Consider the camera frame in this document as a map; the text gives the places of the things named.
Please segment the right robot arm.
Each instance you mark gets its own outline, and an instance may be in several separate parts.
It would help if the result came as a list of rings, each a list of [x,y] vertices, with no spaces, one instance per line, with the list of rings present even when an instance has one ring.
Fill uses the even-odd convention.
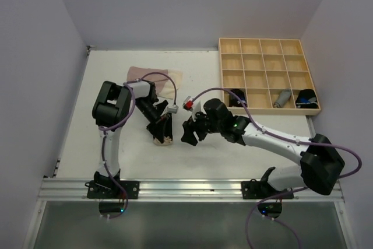
[[[324,135],[306,138],[255,125],[248,117],[233,115],[219,99],[205,104],[188,100],[183,108],[192,113],[182,125],[184,143],[195,146],[208,134],[220,134],[228,142],[261,148],[293,162],[290,167],[268,168],[254,183],[265,198],[301,187],[329,195],[344,168],[344,160]]]

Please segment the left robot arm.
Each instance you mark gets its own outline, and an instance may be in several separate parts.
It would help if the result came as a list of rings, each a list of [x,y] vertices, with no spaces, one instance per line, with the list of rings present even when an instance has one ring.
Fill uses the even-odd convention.
[[[160,102],[154,82],[137,79],[120,86],[105,81],[96,98],[92,116],[100,131],[100,164],[93,182],[108,198],[115,198],[121,191],[118,159],[122,127],[138,108],[148,120],[146,129],[157,145],[173,142],[172,115],[177,113],[176,103]]]

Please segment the black underwear tan waistband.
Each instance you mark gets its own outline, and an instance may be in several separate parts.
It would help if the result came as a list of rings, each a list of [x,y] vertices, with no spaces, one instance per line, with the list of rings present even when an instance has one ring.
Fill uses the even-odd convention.
[[[173,119],[171,114],[164,114],[156,124],[153,143],[158,146],[168,146],[173,143]]]

